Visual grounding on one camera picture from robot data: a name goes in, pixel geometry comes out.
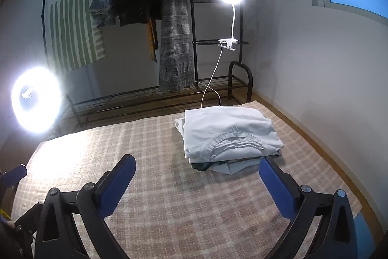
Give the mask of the white folded cloth stack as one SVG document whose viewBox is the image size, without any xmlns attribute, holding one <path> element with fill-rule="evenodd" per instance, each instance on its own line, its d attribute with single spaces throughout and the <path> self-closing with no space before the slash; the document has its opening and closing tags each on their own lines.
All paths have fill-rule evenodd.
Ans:
<svg viewBox="0 0 388 259">
<path fill-rule="evenodd" d="M 181 138 L 183 140 L 184 156 L 186 159 L 188 159 L 188 162 L 190 164 L 193 164 L 194 160 L 191 158 L 191 155 L 189 154 L 189 150 L 188 150 L 189 134 L 186 132 L 185 122 L 186 122 L 186 119 L 184 117 L 175 119 L 174 126 L 177 129 L 177 131 L 179 132 L 179 134 L 181 135 Z"/>
</svg>

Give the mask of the white t-shirt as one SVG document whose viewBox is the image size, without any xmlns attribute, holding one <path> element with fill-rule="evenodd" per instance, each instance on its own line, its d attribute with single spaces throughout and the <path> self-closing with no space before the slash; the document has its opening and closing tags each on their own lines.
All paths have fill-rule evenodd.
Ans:
<svg viewBox="0 0 388 259">
<path fill-rule="evenodd" d="M 284 147 L 272 121 L 257 109 L 206 107 L 186 110 L 184 118 L 195 164 L 271 156 Z"/>
</svg>

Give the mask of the blue paper sheet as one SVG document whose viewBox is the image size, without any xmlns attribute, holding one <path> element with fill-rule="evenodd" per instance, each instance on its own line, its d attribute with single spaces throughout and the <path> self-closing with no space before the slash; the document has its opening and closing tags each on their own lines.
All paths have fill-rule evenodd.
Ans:
<svg viewBox="0 0 388 259">
<path fill-rule="evenodd" d="M 362 215 L 359 212 L 355 217 L 355 229 L 358 249 L 358 259 L 368 259 L 376 248 L 371 231 Z"/>
</svg>

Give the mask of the yellow hanging scarf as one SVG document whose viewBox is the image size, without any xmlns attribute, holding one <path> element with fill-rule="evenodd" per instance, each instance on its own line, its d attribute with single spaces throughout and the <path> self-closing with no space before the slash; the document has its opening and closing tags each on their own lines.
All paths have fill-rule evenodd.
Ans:
<svg viewBox="0 0 388 259">
<path fill-rule="evenodd" d="M 149 54 L 153 62 L 157 62 L 156 51 L 159 49 L 159 42 L 156 31 L 155 19 L 149 18 L 147 22 L 147 36 L 149 42 Z"/>
</svg>

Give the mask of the grey plaid hanging coat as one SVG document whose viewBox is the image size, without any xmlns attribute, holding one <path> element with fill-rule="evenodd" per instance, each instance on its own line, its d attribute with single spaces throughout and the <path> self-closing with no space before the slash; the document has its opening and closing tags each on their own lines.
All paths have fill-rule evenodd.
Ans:
<svg viewBox="0 0 388 259">
<path fill-rule="evenodd" d="M 159 88 L 178 92 L 194 79 L 188 0 L 162 0 Z"/>
</svg>

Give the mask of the pink plaid blanket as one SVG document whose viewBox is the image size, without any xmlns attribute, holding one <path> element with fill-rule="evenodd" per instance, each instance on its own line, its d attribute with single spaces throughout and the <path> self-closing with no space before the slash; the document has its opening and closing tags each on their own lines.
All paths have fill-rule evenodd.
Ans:
<svg viewBox="0 0 388 259">
<path fill-rule="evenodd" d="M 234 175 L 194 170 L 173 114 L 87 129 L 38 145 L 11 216 L 49 189 L 78 190 L 125 154 L 136 173 L 107 225 L 130 258 L 264 258 L 289 225 L 257 166 Z"/>
</svg>

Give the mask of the green striped wall hanging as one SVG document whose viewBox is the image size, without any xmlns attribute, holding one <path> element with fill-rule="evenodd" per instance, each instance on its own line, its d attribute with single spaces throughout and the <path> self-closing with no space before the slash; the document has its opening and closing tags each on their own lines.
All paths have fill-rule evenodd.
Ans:
<svg viewBox="0 0 388 259">
<path fill-rule="evenodd" d="M 97 28 L 89 11 L 91 1 L 45 1 L 47 58 L 57 75 L 106 57 L 102 29 Z"/>
</svg>

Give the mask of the black metal clothes rack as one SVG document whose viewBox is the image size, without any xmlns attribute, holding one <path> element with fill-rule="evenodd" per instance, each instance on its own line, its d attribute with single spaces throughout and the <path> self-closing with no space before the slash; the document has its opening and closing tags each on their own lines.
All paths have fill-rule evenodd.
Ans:
<svg viewBox="0 0 388 259">
<path fill-rule="evenodd" d="M 160 62 L 159 84 L 168 98 L 199 85 L 195 33 L 197 3 L 209 0 L 43 0 L 42 34 L 47 62 L 63 74 L 105 56 L 102 28 L 144 23 L 150 54 Z"/>
</svg>

